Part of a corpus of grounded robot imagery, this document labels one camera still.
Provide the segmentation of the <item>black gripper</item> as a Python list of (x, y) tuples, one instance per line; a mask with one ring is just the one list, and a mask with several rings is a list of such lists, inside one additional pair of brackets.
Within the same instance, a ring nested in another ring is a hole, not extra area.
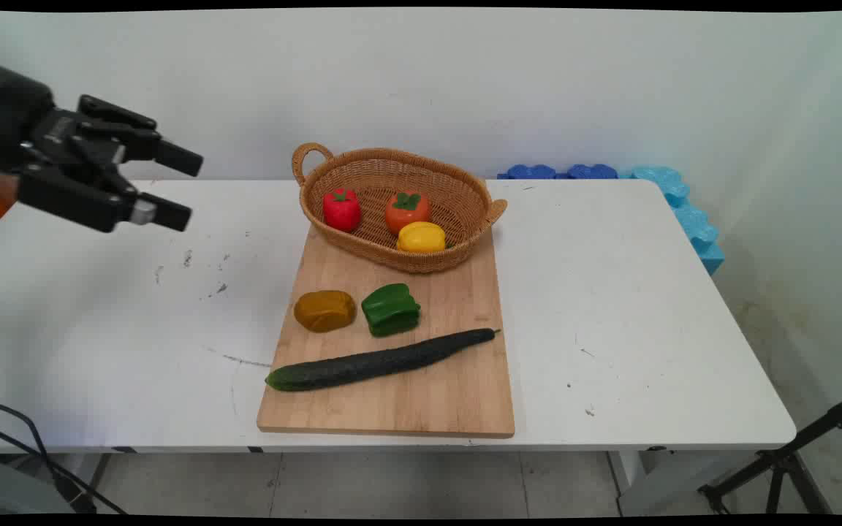
[(153, 161), (196, 177), (204, 158), (165, 139), (153, 118), (83, 94), (61, 109), (51, 89), (0, 66), (0, 171), (17, 175), (18, 201), (113, 232), (127, 222), (184, 231), (191, 208), (140, 192), (118, 164)]

